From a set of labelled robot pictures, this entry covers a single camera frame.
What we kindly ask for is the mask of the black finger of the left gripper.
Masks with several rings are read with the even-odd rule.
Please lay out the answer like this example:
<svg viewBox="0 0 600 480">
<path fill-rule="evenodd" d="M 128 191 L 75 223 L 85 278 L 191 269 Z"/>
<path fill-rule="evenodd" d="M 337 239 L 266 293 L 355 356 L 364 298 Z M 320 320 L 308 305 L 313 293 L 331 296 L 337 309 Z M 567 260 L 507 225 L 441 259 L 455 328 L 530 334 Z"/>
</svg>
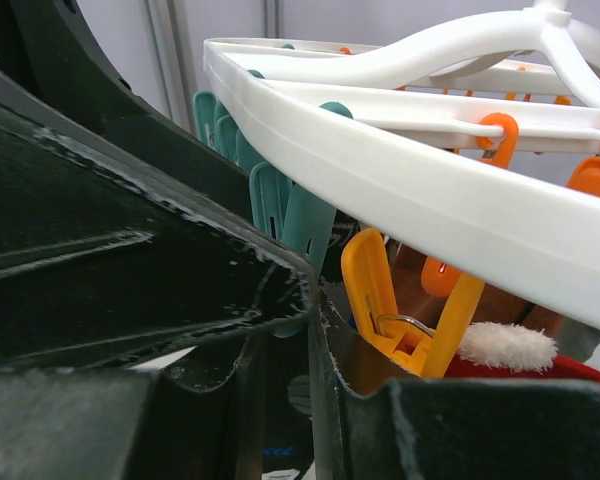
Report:
<svg viewBox="0 0 600 480">
<path fill-rule="evenodd" d="M 305 322 L 246 175 L 136 95 L 74 1 L 0 1 L 0 366 L 131 362 Z"/>
</svg>

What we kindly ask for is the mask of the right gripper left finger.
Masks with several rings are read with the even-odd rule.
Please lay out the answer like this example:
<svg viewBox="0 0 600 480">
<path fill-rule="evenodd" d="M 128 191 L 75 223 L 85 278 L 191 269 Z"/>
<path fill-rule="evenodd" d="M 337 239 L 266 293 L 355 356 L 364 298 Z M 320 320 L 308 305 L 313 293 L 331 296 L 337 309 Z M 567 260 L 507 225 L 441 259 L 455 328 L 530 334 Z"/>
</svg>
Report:
<svg viewBox="0 0 600 480">
<path fill-rule="evenodd" d="M 0 479 L 256 479 L 265 341 L 164 370 L 0 369 Z"/>
</svg>

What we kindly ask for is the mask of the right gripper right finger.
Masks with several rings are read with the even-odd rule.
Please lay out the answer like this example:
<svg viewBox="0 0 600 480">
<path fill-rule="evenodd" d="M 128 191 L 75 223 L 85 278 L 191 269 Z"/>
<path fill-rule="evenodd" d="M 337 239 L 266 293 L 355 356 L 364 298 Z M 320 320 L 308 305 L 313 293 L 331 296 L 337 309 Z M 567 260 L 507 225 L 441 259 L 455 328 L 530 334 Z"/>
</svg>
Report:
<svg viewBox="0 0 600 480">
<path fill-rule="evenodd" d="M 600 385 L 423 380 L 322 297 L 309 324 L 320 479 L 600 479 Z"/>
</svg>

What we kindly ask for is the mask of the teal clothes peg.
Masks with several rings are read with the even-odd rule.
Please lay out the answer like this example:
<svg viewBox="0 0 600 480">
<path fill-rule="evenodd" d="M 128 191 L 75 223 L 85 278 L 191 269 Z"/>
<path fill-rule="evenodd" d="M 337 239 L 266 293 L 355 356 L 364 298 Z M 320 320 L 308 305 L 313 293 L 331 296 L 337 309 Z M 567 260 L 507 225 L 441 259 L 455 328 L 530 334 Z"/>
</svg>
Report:
<svg viewBox="0 0 600 480">
<path fill-rule="evenodd" d="M 303 257 L 319 275 L 336 208 L 266 161 L 252 168 L 249 192 L 256 228 Z"/>
</svg>

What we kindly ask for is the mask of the black blue sock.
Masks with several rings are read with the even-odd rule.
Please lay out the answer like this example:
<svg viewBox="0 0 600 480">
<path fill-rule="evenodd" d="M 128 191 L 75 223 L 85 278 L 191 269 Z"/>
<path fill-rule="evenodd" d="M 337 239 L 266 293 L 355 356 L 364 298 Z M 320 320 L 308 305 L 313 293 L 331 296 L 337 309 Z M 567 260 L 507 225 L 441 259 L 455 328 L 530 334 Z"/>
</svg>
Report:
<svg viewBox="0 0 600 480">
<path fill-rule="evenodd" d="M 339 315 L 351 316 L 340 270 L 346 243 L 360 230 L 349 215 L 336 213 L 320 273 L 320 285 Z M 302 479 L 314 462 L 309 385 L 308 330 L 272 336 L 267 350 L 267 391 L 263 444 L 264 479 Z"/>
</svg>

